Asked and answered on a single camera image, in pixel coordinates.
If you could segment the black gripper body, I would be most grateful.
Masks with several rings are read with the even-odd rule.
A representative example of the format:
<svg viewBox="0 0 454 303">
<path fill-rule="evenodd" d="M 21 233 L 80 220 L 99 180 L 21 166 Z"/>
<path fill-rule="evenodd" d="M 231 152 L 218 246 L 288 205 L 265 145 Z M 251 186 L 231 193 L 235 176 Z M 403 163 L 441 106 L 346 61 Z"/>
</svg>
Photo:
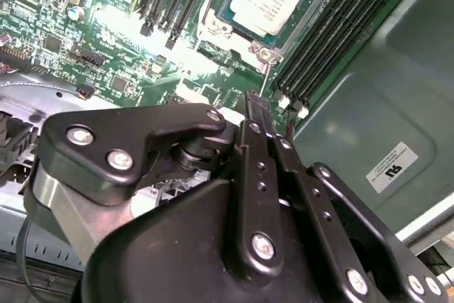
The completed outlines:
<svg viewBox="0 0 454 303">
<path fill-rule="evenodd" d="M 111 233 L 83 302 L 324 302 L 269 140 L 243 138 L 212 180 Z"/>
</svg>

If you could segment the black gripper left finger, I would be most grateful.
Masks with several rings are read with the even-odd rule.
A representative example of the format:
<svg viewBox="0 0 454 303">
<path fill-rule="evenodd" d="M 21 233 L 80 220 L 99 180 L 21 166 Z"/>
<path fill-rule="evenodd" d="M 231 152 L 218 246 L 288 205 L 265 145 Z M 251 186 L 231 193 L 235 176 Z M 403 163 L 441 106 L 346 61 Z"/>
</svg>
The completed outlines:
<svg viewBox="0 0 454 303">
<path fill-rule="evenodd" d="M 245 95 L 234 125 L 208 104 L 55 114 L 43 124 L 29 189 L 86 265 L 111 233 L 212 180 L 233 180 L 243 138 L 268 140 L 267 100 Z"/>
</svg>

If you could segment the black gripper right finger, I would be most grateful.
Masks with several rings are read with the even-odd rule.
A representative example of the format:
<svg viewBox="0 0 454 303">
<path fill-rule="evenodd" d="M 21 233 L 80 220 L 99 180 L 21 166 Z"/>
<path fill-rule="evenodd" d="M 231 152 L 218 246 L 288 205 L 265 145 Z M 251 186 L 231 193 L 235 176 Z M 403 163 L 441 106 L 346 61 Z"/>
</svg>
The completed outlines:
<svg viewBox="0 0 454 303">
<path fill-rule="evenodd" d="M 324 302 L 448 301 L 436 276 L 330 167 L 301 163 L 268 103 L 264 128 Z"/>
</svg>

